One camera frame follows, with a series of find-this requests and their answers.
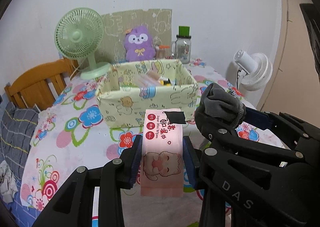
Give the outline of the grey plaid pillow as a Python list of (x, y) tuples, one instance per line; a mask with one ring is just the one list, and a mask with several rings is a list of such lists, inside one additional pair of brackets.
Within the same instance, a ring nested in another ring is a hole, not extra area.
[(6, 161), (14, 176), (20, 180), (38, 117), (39, 113), (34, 109), (20, 109), (9, 102), (1, 118), (1, 161)]

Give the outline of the green desk fan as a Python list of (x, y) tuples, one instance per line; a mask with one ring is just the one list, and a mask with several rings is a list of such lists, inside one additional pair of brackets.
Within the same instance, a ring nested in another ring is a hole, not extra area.
[(88, 60), (88, 67), (80, 74), (84, 80), (101, 77), (110, 68), (110, 63), (97, 63), (94, 56), (104, 31), (100, 14), (86, 7), (70, 10), (56, 25), (54, 42), (59, 53), (70, 60)]

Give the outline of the pink wet wipes pack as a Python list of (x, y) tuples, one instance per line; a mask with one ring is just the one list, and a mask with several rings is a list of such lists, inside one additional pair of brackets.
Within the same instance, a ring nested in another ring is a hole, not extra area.
[(140, 195), (181, 197), (184, 185), (183, 129), (180, 109), (145, 112)]

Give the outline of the cotton swab container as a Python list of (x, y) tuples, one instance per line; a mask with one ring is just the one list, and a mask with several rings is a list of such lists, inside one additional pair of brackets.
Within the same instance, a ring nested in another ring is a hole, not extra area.
[(171, 49), (169, 45), (155, 45), (156, 59), (170, 59)]

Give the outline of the white standing fan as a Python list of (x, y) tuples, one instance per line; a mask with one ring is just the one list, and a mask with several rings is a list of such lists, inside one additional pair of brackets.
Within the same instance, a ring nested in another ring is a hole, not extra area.
[(263, 53), (249, 55), (239, 50), (234, 55), (234, 61), (244, 71), (240, 84), (247, 91), (260, 90), (271, 79), (273, 65)]

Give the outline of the crumpled white cloth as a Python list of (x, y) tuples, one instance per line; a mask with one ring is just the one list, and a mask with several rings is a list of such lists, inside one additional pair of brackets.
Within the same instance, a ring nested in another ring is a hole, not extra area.
[(14, 201), (14, 196), (18, 192), (15, 176), (5, 160), (0, 164), (1, 196), (3, 202), (9, 204)]

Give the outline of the yellow black item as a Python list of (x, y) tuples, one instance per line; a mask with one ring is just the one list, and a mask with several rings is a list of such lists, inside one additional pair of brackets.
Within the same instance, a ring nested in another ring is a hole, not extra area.
[(175, 85), (175, 82), (174, 81), (172, 82), (170, 79), (167, 79), (167, 80), (160, 79), (159, 82), (162, 86), (174, 86)]

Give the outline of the purple plush toy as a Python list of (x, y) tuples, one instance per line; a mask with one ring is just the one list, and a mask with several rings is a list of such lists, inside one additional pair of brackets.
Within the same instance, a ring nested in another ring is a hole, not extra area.
[(137, 26), (126, 33), (124, 39), (126, 60), (128, 62), (140, 62), (152, 60), (155, 49), (152, 44), (152, 36), (146, 26)]

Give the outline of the glass jar green lid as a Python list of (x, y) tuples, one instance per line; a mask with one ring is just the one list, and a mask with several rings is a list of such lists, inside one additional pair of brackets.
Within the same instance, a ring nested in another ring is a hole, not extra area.
[(190, 62), (191, 35), (189, 26), (179, 26), (176, 40), (171, 42), (171, 53), (174, 59), (182, 64)]

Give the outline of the yellow cartoon fabric storage box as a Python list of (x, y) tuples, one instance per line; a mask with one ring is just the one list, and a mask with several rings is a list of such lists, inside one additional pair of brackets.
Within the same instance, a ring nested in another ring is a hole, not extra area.
[[(160, 79), (174, 86), (139, 88), (134, 77), (152, 69)], [(185, 119), (193, 118), (199, 86), (177, 59), (127, 62), (110, 66), (97, 86), (95, 97), (104, 121), (110, 128), (139, 127), (148, 109), (180, 109)]]

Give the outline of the floral tablecloth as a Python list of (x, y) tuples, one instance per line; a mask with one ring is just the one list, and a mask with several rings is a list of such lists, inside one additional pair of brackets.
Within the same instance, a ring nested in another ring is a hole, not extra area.
[[(44, 213), (45, 206), (79, 166), (105, 165), (132, 146), (143, 132), (144, 112), (137, 127), (110, 128), (94, 97), (97, 81), (76, 77), (52, 107), (40, 112), (31, 139), (20, 189), (23, 206), (35, 213), (32, 226), (65, 226), (61, 217)], [(184, 181), (181, 198), (143, 197), (140, 183), (122, 190), (126, 226), (198, 226), (203, 192)]]

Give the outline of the green cartoon backing board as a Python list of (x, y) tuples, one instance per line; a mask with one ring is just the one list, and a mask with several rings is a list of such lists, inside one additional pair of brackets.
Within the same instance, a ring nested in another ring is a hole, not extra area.
[(97, 62), (122, 62), (128, 54), (142, 56), (155, 46), (171, 44), (171, 9), (135, 9), (104, 14), (104, 36)]

